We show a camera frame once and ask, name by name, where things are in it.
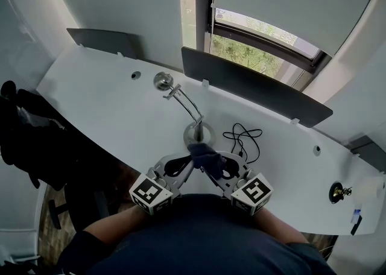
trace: lamp head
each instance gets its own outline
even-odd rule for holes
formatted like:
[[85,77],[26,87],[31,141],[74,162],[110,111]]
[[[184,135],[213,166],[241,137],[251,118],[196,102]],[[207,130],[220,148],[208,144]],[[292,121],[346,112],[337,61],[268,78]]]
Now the lamp head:
[[153,80],[153,84],[157,90],[169,90],[173,86],[174,79],[170,74],[166,74],[163,71],[156,74]]

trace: silver desk lamp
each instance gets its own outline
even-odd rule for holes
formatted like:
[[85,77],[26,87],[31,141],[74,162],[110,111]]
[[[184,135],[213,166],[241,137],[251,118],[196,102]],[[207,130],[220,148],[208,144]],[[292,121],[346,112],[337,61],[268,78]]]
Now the silver desk lamp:
[[[187,94],[183,90],[181,90],[181,85],[177,84],[175,87],[173,86],[174,79],[170,74],[166,74],[164,72],[160,72],[156,74],[153,80],[154,86],[158,90],[167,91],[170,90],[169,95],[163,96],[167,100],[174,97],[190,114],[193,118],[194,122],[189,124],[183,133],[183,140],[188,146],[189,144],[196,143],[206,143],[209,146],[212,146],[215,142],[215,133],[213,128],[209,126],[207,123],[203,122],[204,116],[199,111],[197,105],[191,100]],[[185,98],[193,105],[194,109],[198,113],[198,117],[196,118],[192,111],[182,102],[179,96],[185,96]]]

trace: black window frame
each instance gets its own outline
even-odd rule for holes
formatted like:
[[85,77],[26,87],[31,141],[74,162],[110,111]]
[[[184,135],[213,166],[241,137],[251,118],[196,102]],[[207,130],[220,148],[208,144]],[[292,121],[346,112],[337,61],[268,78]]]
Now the black window frame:
[[[212,0],[196,0],[197,50],[204,51],[205,33],[212,33]],[[308,58],[270,38],[216,20],[213,25],[213,34],[260,49],[309,72],[312,76],[302,87],[302,90],[312,82],[332,59],[331,56],[320,49],[315,57]]]

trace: white desk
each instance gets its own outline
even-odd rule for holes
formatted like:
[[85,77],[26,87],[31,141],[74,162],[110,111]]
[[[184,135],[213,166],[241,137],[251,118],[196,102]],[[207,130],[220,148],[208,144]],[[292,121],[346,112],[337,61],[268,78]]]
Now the white desk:
[[[142,76],[132,80],[131,74]],[[37,90],[72,125],[106,151],[140,172],[147,172],[161,157],[185,152],[183,131],[192,122],[173,99],[153,87],[153,78],[167,69],[74,45],[51,66]],[[261,128],[259,160],[251,167],[262,172],[274,188],[267,208],[302,232],[348,235],[354,205],[351,197],[333,205],[330,186],[340,181],[353,186],[356,177],[379,175],[349,150],[312,129],[242,98],[172,72],[175,83],[197,103],[217,135],[216,150],[230,151],[233,141],[223,138],[236,122],[247,129]],[[317,157],[313,148],[318,145]],[[255,156],[246,143],[249,158]],[[183,193],[220,194],[200,171],[194,171]],[[373,233],[382,209],[379,200],[363,205],[363,220],[356,234]]]

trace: person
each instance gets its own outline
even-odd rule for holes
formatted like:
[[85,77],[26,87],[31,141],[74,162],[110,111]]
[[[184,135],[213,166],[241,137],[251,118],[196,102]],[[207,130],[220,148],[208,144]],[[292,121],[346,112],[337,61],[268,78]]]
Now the person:
[[266,208],[252,217],[216,195],[183,195],[156,216],[139,206],[78,232],[56,274],[335,274]]

